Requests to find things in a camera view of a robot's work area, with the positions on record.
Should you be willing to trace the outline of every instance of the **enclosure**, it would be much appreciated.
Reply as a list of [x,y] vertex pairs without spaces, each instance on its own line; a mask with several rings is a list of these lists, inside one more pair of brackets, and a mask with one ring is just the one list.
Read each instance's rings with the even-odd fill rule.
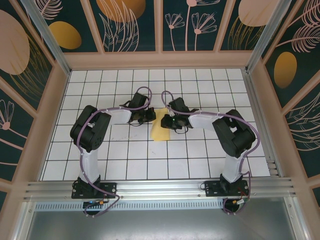
[[[319,0],[3,0],[1,237],[318,239],[319,23]],[[242,213],[202,189],[225,166],[214,131],[154,141],[146,122],[108,127],[98,170],[121,198],[86,218],[86,200],[71,198],[81,166],[70,131],[87,105],[118,107],[140,87],[155,110],[169,91],[257,129]]]

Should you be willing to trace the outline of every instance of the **yellow sponge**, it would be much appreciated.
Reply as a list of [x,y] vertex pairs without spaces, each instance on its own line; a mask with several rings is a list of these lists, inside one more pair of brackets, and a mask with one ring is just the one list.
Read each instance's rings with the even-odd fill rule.
[[154,141],[168,141],[170,140],[170,130],[161,127],[161,119],[168,114],[167,108],[155,109],[156,119],[152,122],[151,138]]

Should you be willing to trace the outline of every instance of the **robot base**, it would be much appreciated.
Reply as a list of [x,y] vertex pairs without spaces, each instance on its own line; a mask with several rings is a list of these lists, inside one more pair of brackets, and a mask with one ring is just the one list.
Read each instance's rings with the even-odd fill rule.
[[[93,183],[98,188],[108,192],[108,193],[117,193],[117,184],[115,182],[100,182],[100,177]],[[78,177],[77,182],[72,184],[72,199],[114,199],[115,196],[107,195],[104,196],[104,194],[92,186],[90,186],[85,181],[81,180],[80,177]]]
[[205,181],[204,190],[206,197],[240,197],[241,191],[246,195],[249,194],[248,182],[242,180],[242,177],[235,182],[229,183],[222,174],[220,180]]

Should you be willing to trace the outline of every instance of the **black mounting plate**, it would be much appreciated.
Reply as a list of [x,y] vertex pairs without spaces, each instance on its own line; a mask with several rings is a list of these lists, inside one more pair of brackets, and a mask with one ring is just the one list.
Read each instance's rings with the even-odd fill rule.
[[[72,199],[103,199],[104,198],[104,194],[100,191],[98,191],[96,195],[94,195],[92,192],[81,193],[80,187],[81,186],[77,182],[73,184],[73,190],[71,195]],[[101,182],[99,188],[102,190],[105,190],[108,193],[113,193],[113,194],[117,193],[117,184],[115,182]],[[112,195],[108,195],[105,198],[115,199],[116,197]]]
[[220,185],[220,180],[205,181],[204,183],[205,196],[206,197],[227,197],[227,196],[241,196],[240,188],[246,195],[249,194],[249,187],[246,180],[239,180],[234,190],[229,193],[225,193]]

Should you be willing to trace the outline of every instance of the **white grid mat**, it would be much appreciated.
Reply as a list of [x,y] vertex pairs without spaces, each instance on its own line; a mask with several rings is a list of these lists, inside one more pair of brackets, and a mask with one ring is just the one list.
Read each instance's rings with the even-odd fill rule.
[[[256,127],[240,69],[142,69],[73,71],[63,99],[40,180],[70,181],[80,172],[79,153],[70,130],[85,106],[116,107],[131,100],[136,90],[152,90],[151,107],[163,108],[161,92],[183,97],[189,108],[226,113],[237,109]],[[151,123],[108,128],[99,148],[98,165],[102,180],[218,178],[225,152],[213,131],[190,129],[169,141],[150,138]],[[262,146],[243,165],[253,177],[270,176]]]

